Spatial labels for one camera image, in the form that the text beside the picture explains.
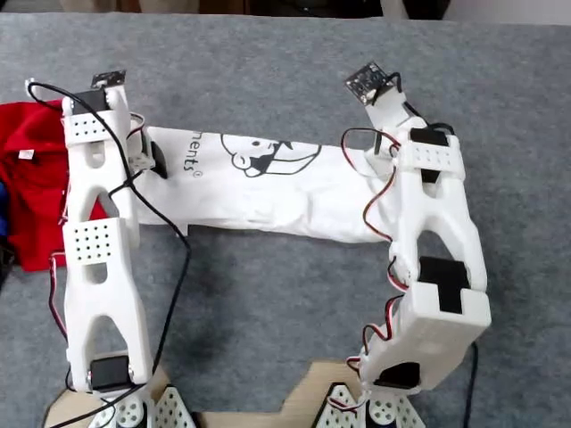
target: hole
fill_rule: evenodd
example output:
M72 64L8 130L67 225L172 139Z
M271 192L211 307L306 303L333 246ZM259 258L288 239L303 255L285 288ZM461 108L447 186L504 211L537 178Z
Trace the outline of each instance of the hole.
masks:
M98 141L88 145L87 149L84 151L84 156L87 165L95 169L100 168L105 163L105 146L103 145L103 142Z
M101 191L97 195L97 201L103 207L105 214L107 214L108 218L116 218L119 216L119 209L115 202L109 197L109 194L106 191Z
M103 284L107 281L107 263L95 263L93 265L86 266L86 276L89 281L94 284Z

